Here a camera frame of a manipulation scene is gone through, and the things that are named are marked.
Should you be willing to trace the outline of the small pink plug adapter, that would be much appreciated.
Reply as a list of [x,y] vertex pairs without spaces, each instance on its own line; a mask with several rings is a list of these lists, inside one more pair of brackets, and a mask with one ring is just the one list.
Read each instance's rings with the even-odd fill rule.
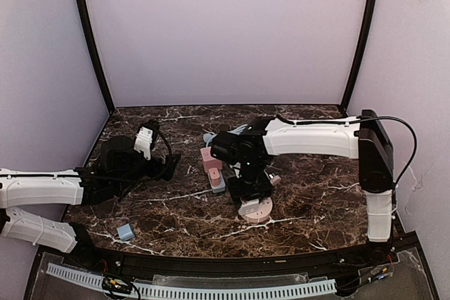
[[207,172],[210,185],[212,187],[217,187],[221,184],[221,172],[218,170],[218,168],[210,168]]

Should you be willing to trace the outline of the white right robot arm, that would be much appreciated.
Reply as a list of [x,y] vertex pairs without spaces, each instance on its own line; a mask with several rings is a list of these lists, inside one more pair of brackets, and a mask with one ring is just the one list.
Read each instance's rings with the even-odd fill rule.
[[257,117],[240,133],[220,131],[210,141],[213,158],[228,164],[235,175],[227,180],[238,213],[259,221],[271,212],[274,176],[266,172],[281,155],[331,155],[359,162],[359,186],[366,196],[367,238],[388,242],[392,236],[394,191],[393,145],[382,122],[394,117],[363,110],[342,119]]

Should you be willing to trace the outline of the light blue power strip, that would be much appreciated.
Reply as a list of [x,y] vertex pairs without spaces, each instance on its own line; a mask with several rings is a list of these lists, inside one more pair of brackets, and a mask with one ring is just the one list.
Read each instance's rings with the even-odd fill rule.
[[211,190],[213,193],[222,193],[226,189],[226,182],[222,175],[222,172],[219,171],[219,176],[217,178],[212,178],[208,175]]

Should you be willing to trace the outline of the round pink socket hub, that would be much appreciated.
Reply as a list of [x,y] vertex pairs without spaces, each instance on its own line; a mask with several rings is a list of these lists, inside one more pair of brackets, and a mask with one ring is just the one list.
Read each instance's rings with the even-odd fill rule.
[[270,213],[273,209],[273,202],[270,197],[264,198],[259,201],[259,210],[246,215],[239,215],[243,218],[243,220],[248,223],[261,223],[265,222],[269,219]]

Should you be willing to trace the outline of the small blue plug adapter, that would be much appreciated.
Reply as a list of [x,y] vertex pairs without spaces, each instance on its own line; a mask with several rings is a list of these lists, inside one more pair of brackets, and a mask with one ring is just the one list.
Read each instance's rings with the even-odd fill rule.
[[135,238],[134,231],[129,223],[117,228],[117,234],[121,241],[130,241]]

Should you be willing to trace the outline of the white cube socket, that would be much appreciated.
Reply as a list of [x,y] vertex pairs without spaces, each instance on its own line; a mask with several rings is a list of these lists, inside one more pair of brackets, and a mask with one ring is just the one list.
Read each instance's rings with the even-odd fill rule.
[[251,214],[259,210],[259,199],[242,202],[238,210],[240,215]]

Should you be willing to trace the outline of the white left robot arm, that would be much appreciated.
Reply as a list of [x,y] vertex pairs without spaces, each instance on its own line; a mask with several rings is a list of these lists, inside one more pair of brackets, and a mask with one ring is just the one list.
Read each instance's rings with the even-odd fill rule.
[[1,170],[1,236],[57,249],[65,254],[95,250],[87,229],[59,223],[22,210],[35,204],[93,206],[126,197],[136,186],[169,181],[181,156],[169,151],[153,157],[152,136],[115,136],[102,143],[100,157],[90,167],[55,172]]

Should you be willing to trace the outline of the pink cube socket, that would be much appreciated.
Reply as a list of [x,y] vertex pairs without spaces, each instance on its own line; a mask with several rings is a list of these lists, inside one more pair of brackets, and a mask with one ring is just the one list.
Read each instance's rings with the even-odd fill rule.
[[211,155],[211,147],[201,148],[200,154],[205,173],[208,173],[213,168],[222,170],[222,161]]

